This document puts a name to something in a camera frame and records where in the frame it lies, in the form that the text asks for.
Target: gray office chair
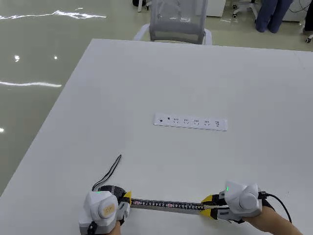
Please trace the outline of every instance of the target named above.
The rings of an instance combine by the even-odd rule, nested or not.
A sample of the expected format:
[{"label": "gray office chair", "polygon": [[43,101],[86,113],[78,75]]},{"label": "gray office chair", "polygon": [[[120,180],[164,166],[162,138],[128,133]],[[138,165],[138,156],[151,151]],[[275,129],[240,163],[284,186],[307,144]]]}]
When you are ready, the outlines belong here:
[{"label": "gray office chair", "polygon": [[134,37],[140,41],[149,29],[151,41],[170,40],[212,44],[211,32],[204,28],[207,0],[152,0],[151,22]]}]

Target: blue pants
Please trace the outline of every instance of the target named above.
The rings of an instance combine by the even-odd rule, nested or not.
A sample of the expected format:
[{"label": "blue pants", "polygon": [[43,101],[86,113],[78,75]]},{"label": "blue pants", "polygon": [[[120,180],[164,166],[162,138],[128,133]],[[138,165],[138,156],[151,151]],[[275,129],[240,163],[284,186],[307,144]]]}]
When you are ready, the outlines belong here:
[{"label": "blue pants", "polygon": [[263,0],[255,23],[256,30],[264,32],[268,28],[272,33],[277,33],[292,2],[293,0]]}]

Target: person's leg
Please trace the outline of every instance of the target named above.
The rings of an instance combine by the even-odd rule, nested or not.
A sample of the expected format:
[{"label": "person's leg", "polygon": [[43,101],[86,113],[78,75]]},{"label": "person's leg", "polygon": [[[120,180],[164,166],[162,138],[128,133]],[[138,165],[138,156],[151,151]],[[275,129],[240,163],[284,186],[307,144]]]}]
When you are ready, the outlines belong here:
[{"label": "person's leg", "polygon": [[278,0],[263,0],[262,1],[262,7],[259,11],[258,18],[256,19],[256,22],[255,22],[255,28],[259,32],[263,33],[267,29],[268,23],[270,21],[270,17],[275,11],[277,1]]},{"label": "person's leg", "polygon": [[271,18],[268,29],[272,33],[277,33],[279,30],[279,27],[282,23],[282,20],[288,11],[290,5],[292,4],[293,0],[278,0],[275,12],[273,14],[273,17]]},{"label": "person's leg", "polygon": [[311,1],[311,4],[309,6],[307,16],[305,18],[305,31],[313,31],[313,1]]}]

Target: white table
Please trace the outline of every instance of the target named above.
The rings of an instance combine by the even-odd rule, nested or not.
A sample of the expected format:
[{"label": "white table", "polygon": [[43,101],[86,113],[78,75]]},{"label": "white table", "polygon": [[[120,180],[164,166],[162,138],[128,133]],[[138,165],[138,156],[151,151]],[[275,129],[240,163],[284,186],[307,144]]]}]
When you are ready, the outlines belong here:
[{"label": "white table", "polygon": [[[257,182],[309,234],[312,60],[311,52],[93,40],[0,198],[1,234],[79,234],[84,198],[119,153],[108,183],[133,197],[198,202],[227,179]],[[155,112],[224,117],[228,131],[154,126]],[[132,211],[122,233],[262,234],[144,210]]]}]

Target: chair backrest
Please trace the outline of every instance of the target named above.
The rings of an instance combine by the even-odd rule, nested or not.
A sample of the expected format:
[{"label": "chair backrest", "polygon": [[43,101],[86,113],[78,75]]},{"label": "chair backrest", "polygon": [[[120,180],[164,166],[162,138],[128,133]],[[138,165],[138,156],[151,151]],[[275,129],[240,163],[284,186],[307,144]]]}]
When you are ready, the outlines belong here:
[{"label": "chair backrest", "polygon": [[207,0],[152,0],[150,37],[202,44]]}]

